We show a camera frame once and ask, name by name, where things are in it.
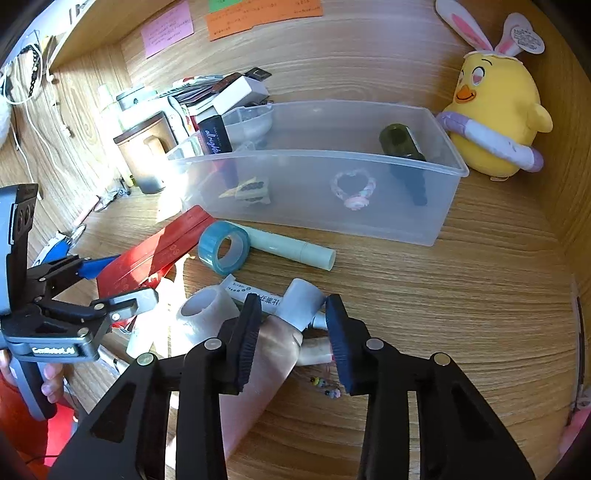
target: pink sticky note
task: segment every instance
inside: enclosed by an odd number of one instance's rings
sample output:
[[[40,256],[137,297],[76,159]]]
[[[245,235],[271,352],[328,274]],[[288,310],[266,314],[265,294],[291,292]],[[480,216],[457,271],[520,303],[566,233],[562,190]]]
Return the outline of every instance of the pink sticky note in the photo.
[[[142,27],[146,58],[192,34],[193,20],[189,2],[185,1]]]

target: orange sticky note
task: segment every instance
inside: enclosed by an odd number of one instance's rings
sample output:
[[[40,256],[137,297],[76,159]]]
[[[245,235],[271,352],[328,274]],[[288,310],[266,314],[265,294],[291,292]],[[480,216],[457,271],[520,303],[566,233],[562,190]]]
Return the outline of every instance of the orange sticky note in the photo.
[[[286,0],[281,3],[281,19],[322,17],[324,10],[320,0]]]
[[[209,40],[244,32],[254,26],[249,11],[243,8],[242,3],[207,14],[205,21],[209,30]]]
[[[263,25],[281,20],[280,2],[283,0],[242,0],[242,5],[249,12],[253,25]]]

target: transparent plastic storage box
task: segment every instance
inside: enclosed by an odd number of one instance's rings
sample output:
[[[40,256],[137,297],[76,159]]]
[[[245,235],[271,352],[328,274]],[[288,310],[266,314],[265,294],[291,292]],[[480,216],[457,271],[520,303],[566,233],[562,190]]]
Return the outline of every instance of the transparent plastic storage box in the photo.
[[[432,245],[468,175],[424,108],[318,100],[241,107],[223,121],[234,152],[191,157],[201,150],[189,138],[168,154],[184,208],[217,218]],[[409,127],[427,161],[384,155],[379,134],[394,123]],[[352,210],[335,195],[335,182],[353,195],[368,176],[368,205]]]

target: light green tube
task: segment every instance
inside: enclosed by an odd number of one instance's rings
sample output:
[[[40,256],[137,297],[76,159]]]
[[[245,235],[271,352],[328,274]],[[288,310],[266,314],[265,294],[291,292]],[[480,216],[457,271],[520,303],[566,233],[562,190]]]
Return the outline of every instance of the light green tube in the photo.
[[[328,271],[335,264],[336,251],[331,248],[321,247],[320,245],[310,244],[288,236],[277,235],[276,233],[263,232],[234,222],[230,223],[244,228],[251,241],[251,247],[257,250],[263,250],[279,257]]]

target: plush toy tag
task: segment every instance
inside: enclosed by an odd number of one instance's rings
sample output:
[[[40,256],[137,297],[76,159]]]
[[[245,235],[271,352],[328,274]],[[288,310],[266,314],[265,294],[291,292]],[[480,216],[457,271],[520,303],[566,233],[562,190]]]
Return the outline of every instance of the plush toy tag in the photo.
[[[514,27],[511,30],[511,38],[519,48],[536,55],[545,50],[544,40],[540,36],[527,28]]]

